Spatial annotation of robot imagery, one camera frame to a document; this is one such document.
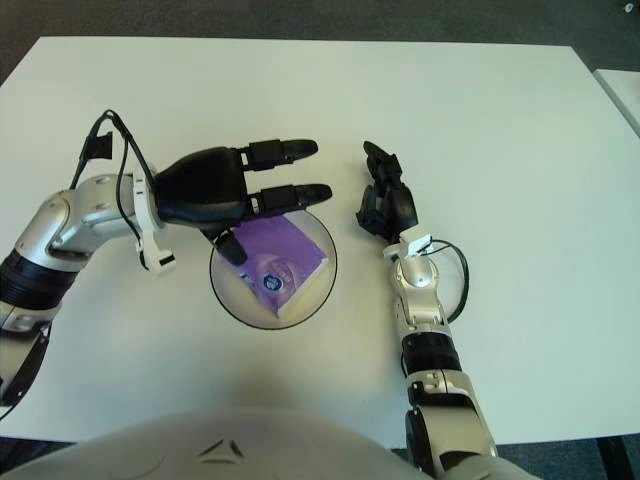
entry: table surface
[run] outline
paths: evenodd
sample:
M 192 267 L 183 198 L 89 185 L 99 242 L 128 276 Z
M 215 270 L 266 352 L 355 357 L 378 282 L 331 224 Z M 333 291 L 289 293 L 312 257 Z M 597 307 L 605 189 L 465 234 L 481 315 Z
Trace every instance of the table surface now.
M 113 241 L 65 298 L 0 434 L 73 441 L 263 405 L 404 445 L 383 244 L 354 217 L 365 139 L 398 154 L 422 225 L 469 259 L 452 330 L 496 441 L 640 431 L 640 141 L 570 48 L 43 38 L 0 88 L 0 251 L 68 185 L 105 108 L 158 168 L 210 146 L 317 140 L 314 157 L 251 174 L 249 187 L 333 187 L 313 213 L 337 246 L 335 288 L 307 322 L 256 330 L 218 304 L 200 233 L 171 228 L 178 266 L 158 280 L 131 239 Z M 460 275 L 453 257 L 438 265 L 451 310 Z
M 640 72 L 596 70 L 593 75 L 640 136 Z

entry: black cable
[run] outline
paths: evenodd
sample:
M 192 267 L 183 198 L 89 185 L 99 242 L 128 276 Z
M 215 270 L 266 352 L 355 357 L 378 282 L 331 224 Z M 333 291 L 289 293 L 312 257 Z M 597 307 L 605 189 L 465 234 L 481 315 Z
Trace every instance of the black cable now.
M 4 412 L 4 413 L 2 414 L 2 416 L 0 417 L 0 422 L 1 422 L 2 420 L 4 420 L 4 419 L 5 419 L 5 417 L 6 417 L 7 415 L 9 415 L 9 414 L 13 411 L 13 409 L 14 409 L 14 408 L 16 408 L 17 406 L 18 406 L 18 404 L 17 404 L 17 403 L 16 403 L 15 405 L 11 405 L 11 407 L 9 407 L 9 410 L 7 410 L 6 412 Z
M 133 235 L 136 237 L 136 240 L 140 240 L 140 234 L 136 227 L 133 225 L 133 222 L 129 220 L 129 217 L 124 211 L 122 207 L 122 199 L 120 198 L 120 187 L 122 185 L 122 177 L 124 176 L 124 167 L 127 164 L 127 154 L 129 153 L 129 142 L 124 142 L 124 152 L 122 154 L 122 162 L 120 163 L 120 170 L 118 171 L 118 180 L 116 181 L 116 205 L 118 206 L 118 211 L 120 212 L 120 216 L 126 222 L 126 224 L 133 232 Z
M 402 369 L 404 378 L 407 378 L 407 366 L 404 364 L 404 352 L 400 354 L 400 368 Z
M 441 252 L 447 248 L 452 248 L 456 255 L 458 255 L 458 259 L 460 260 L 460 266 L 462 267 L 462 275 L 464 277 L 464 284 L 462 286 L 462 292 L 460 293 L 460 300 L 458 300 L 458 305 L 455 310 L 451 312 L 448 316 L 447 321 L 449 323 L 453 323 L 456 318 L 460 316 L 462 311 L 464 310 L 465 305 L 467 304 L 467 297 L 469 296 L 469 264 L 467 263 L 467 258 L 462 253 L 458 247 L 456 247 L 453 243 L 448 242 L 446 240 L 433 239 L 432 243 L 442 243 L 446 245 L 445 247 L 434 250 L 433 252 L 424 253 L 423 255 L 433 255 L 434 253 Z
M 138 147 L 138 144 L 133 138 L 133 135 L 122 121 L 122 118 L 120 118 L 120 116 L 113 110 L 106 110 L 102 115 L 100 115 L 100 117 L 98 117 L 98 119 L 91 127 L 91 130 L 89 130 L 89 134 L 87 135 L 87 138 L 84 141 L 84 145 L 82 146 L 82 151 L 80 152 L 80 158 L 78 160 L 78 166 L 76 167 L 76 172 L 73 176 L 73 179 L 71 180 L 71 186 L 69 187 L 69 189 L 73 190 L 78 185 L 80 175 L 82 175 L 82 172 L 84 171 L 89 161 L 89 159 L 86 158 L 87 147 L 90 142 L 98 135 L 98 131 L 100 130 L 100 127 L 105 120 L 111 121 L 113 127 L 122 136 L 125 145 L 127 143 L 131 144 L 131 149 L 133 150 L 133 153 L 135 153 L 136 158 L 138 159 L 138 162 L 140 163 L 140 166 L 144 171 L 144 175 L 147 178 L 147 182 L 149 183 L 149 189 L 153 192 L 155 189 L 155 179 L 153 177 L 153 174 L 151 173 L 151 170 L 149 169 L 149 165 L 147 165 L 147 161 L 144 159 L 140 147 Z

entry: floor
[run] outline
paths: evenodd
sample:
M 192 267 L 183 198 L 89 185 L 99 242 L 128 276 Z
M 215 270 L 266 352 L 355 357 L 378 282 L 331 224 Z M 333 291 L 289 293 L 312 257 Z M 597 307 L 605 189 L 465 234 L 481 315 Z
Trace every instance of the floor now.
M 591 69 L 640 70 L 640 15 L 618 0 L 0 0 L 0 84 L 43 35 L 570 45 Z M 0 472 L 66 444 L 0 438 Z M 640 435 L 504 445 L 547 479 L 640 478 Z

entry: purple package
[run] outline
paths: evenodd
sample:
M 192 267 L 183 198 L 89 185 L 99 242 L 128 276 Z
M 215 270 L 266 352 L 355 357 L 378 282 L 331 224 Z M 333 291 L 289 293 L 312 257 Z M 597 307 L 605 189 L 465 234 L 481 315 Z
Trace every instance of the purple package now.
M 324 252 L 284 216 L 252 220 L 233 233 L 248 259 L 239 267 L 229 266 L 278 316 L 327 262 Z

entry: white bracket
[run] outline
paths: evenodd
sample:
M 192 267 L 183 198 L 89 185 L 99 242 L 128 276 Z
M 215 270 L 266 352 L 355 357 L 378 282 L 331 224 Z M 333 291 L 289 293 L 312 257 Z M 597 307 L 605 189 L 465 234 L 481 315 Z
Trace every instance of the white bracket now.
M 176 258 L 171 250 L 160 249 L 156 241 L 156 235 L 165 231 L 165 225 L 158 218 L 153 193 L 140 165 L 133 173 L 133 206 L 140 227 L 140 241 L 136 250 L 142 252 L 146 267 L 156 277 L 172 271 L 176 266 Z
M 382 251 L 384 258 L 410 258 L 420 255 L 420 251 L 431 245 L 431 235 L 420 225 L 415 225 L 400 233 L 400 242 L 389 245 Z

